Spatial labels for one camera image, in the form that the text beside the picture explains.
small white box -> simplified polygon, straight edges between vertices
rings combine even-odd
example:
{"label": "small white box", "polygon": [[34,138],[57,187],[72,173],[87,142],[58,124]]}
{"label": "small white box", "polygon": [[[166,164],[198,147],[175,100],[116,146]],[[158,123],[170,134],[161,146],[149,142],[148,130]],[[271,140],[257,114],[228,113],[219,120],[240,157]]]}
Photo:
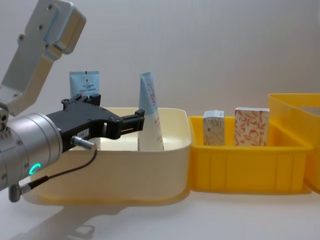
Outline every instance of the small white box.
{"label": "small white box", "polygon": [[204,145],[225,145],[225,112],[206,111],[203,115]]}
{"label": "small white box", "polygon": [[237,107],[234,114],[235,146],[266,146],[269,108]]}

yellow crate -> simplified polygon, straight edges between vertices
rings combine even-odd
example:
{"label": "yellow crate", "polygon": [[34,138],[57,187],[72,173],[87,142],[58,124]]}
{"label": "yellow crate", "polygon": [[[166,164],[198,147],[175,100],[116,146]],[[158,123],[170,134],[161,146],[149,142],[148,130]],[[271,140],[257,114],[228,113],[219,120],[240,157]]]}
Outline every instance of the yellow crate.
{"label": "yellow crate", "polygon": [[189,181],[193,190],[225,193],[301,193],[313,147],[269,121],[267,146],[234,146],[234,117],[225,118],[225,146],[206,146],[203,118],[189,117]]}
{"label": "yellow crate", "polygon": [[320,190],[320,116],[303,107],[319,107],[319,93],[270,94],[270,117],[300,138],[313,145],[308,154],[305,180],[314,190]]}

white table surface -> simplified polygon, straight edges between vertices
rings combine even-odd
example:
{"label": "white table surface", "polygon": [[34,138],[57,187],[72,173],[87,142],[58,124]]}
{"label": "white table surface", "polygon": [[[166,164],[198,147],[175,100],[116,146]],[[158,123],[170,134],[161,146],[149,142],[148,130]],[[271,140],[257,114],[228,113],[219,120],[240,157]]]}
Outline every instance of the white table surface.
{"label": "white table surface", "polygon": [[29,194],[11,203],[8,190],[0,192],[1,240],[320,239],[320,195],[316,193],[235,195],[191,191],[187,198],[165,206],[37,202]]}

white wall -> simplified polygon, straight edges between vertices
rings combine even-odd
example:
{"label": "white wall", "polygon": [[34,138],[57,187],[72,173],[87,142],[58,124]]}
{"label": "white wall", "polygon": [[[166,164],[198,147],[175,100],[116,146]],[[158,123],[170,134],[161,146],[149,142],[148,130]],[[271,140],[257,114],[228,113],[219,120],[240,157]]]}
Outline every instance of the white wall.
{"label": "white wall", "polygon": [[[1,0],[0,79],[36,2]],[[320,91],[318,0],[73,3],[87,17],[85,29],[27,112],[60,110],[69,71],[99,70],[105,107],[137,106],[139,73],[151,71],[159,106],[190,115],[265,107],[268,93]]]}

screw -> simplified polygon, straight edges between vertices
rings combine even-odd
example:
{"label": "screw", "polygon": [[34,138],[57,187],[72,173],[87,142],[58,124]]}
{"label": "screw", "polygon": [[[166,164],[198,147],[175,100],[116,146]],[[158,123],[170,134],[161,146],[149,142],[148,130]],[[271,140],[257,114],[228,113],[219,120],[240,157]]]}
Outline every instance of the screw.
{"label": "screw", "polygon": [[23,41],[25,39],[25,35],[24,34],[20,34],[18,37],[19,41]]}
{"label": "screw", "polygon": [[1,180],[4,180],[5,178],[7,178],[7,174],[6,173],[2,174]]}

